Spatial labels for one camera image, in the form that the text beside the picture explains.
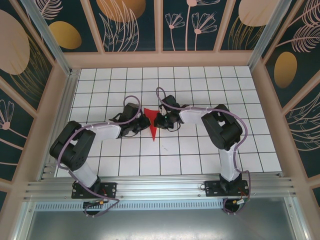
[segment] cable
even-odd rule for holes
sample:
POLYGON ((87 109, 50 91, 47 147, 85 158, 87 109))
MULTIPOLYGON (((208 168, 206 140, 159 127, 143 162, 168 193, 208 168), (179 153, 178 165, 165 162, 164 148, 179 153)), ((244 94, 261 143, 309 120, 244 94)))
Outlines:
MULTIPOLYGON (((238 172, 238 173, 241 173, 241 174, 248 174, 248 189, 249 189, 249 193, 248 193, 248 199, 250 199, 250 194, 251 194, 251 176, 250 176, 250 172, 248 170, 245 170, 245 171, 240 171, 237 167, 237 149, 240 147, 240 145, 247 139, 248 137, 248 128, 245 124, 245 122, 240 118, 238 117, 237 115, 235 115, 234 113, 232 112, 229 112, 229 111, 226 111, 226 110, 222 110, 222 109, 216 109, 216 108, 204 108, 204 107, 196 107, 196 106, 187 106, 187 107, 174 107, 174 106, 170 106, 169 104, 165 103, 164 101, 162 101, 162 99, 160 98, 159 96, 159 90, 161 90, 164 94, 164 97, 166 97, 166 92, 165 90, 162 88, 162 87, 157 87, 155 89, 155 94, 157 96, 157 98, 159 99, 160 103, 167 106, 168 108, 170 109, 174 109, 174 110, 187 110, 187 109, 194 109, 194 110, 207 110, 207 111, 213 111, 213 112, 220 112, 220 113, 224 113, 224 114, 228 114, 232 117, 234 117, 235 119, 239 120, 239 122, 243 125, 244 127, 244 137, 243 139, 234 147, 234 150, 233 150, 233 165, 234 165, 234 168, 235 170, 238 172)), ((226 201, 228 200, 228 198, 225 198, 223 200, 223 208, 222 210, 226 213, 226 214, 236 214, 235 212, 231 212, 230 210, 226 209, 225 208, 225 205, 226 205, 226 201)))
POLYGON ((171 133, 176 132, 176 131, 178 131, 178 130, 181 128, 181 123, 180 123, 180 122, 177 122, 177 126, 178 126, 178 127, 177 127, 176 130, 170 131, 169 128, 167 128, 167 130, 168 130, 169 132, 171 132, 171 133))
POLYGON ((100 194, 97 194, 93 191, 91 191, 87 186, 85 186, 73 173, 72 171, 70 171, 70 169, 68 167, 64 167, 64 166, 61 166, 61 158, 67 148, 67 146, 69 145, 69 143, 74 139, 74 137, 80 133, 81 131, 87 129, 87 128, 94 128, 94 127, 102 127, 102 126, 107 126, 107 125, 124 125, 124 124, 128 124, 130 122, 132 122, 133 120, 135 120, 137 118, 137 116, 140 114, 140 111, 141 111, 141 103, 140 103, 140 100, 136 97, 136 96, 133 96, 133 95, 129 95, 127 97, 124 98, 123 100, 123 105, 125 106, 125 103, 126 103, 126 99, 128 98, 135 98, 138 102, 138 111, 136 112, 135 116, 133 118, 131 118, 130 120, 128 121, 124 121, 124 122, 100 122, 100 123, 95 123, 95 124, 91 124, 91 125, 86 125, 86 126, 83 126, 81 128, 79 128, 78 130, 76 130, 71 136, 70 138, 66 141, 66 143, 64 144, 58 158, 57 158, 57 165, 58 165, 58 168, 60 169, 63 169, 63 170, 67 170, 67 172, 70 174, 70 176, 77 182, 79 183, 85 190, 87 190, 89 193, 91 193, 92 195, 94 196, 97 196, 98 198, 101 198, 101 199, 107 199, 107 200, 112 200, 112 201, 115 201, 115 203, 113 203, 110 207, 108 207, 106 210, 104 211, 100 211, 99 213, 97 213, 96 215, 89 215, 87 214, 87 207, 85 208, 84 210, 84 213, 87 217, 91 216, 91 218, 94 218, 94 217, 99 217, 103 214, 105 214, 106 212, 108 212, 111 208, 113 208, 115 205, 117 205, 120 200, 117 199, 117 198, 112 198, 112 197, 107 197, 107 196, 102 196, 100 194))

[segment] metal floor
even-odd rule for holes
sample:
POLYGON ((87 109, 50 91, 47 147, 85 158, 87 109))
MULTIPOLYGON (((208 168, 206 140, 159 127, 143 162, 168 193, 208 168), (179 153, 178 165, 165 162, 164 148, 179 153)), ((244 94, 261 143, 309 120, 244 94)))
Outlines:
POLYGON ((221 209, 35 212, 28 240, 295 240, 282 198, 251 199, 239 215, 221 209))

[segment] red triangle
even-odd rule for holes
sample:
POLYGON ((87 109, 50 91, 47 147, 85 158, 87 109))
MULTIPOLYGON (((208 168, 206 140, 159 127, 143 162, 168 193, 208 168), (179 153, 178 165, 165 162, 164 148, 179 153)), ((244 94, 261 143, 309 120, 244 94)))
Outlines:
POLYGON ((150 131, 151 131, 152 139, 153 139, 153 141, 155 141, 156 134, 157 134, 157 128, 154 126, 154 121, 155 121, 157 113, 159 113, 159 111, 144 108, 144 113, 147 116, 147 118, 149 118, 149 120, 151 122, 150 131))

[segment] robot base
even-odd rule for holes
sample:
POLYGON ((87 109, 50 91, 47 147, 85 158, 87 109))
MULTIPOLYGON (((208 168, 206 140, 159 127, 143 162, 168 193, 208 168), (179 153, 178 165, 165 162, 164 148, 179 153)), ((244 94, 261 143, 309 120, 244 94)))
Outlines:
MULTIPOLYGON (((98 199, 97 196, 89 193, 79 183, 73 183, 72 185, 72 199, 98 199)), ((99 195, 106 196, 108 198, 115 198, 117 192, 117 183, 115 182, 101 182, 99 195)))
POLYGON ((228 182, 220 176, 220 180, 204 182, 205 195, 207 197, 240 197, 241 191, 248 195, 249 187, 246 180, 242 180, 240 174, 234 181, 228 182))

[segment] tiled floor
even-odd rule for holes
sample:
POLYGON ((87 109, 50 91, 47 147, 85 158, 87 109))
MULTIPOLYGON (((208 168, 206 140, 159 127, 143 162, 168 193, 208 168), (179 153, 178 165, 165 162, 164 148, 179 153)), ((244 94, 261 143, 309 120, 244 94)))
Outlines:
MULTIPOLYGON (((239 148, 240 168, 251 172, 281 171, 247 66, 83 69, 70 120, 83 125, 107 121, 122 113, 123 100, 128 95, 137 96, 143 108, 158 110, 158 86, 167 95, 175 96, 180 105, 225 104, 243 118, 249 130, 239 148)), ((145 129, 135 137, 98 142, 92 146, 87 161, 100 177, 220 172, 218 149, 205 127, 194 124, 182 124, 175 132, 158 130, 155 141, 150 130, 145 129)), ((56 176, 68 173, 58 170, 56 176)))

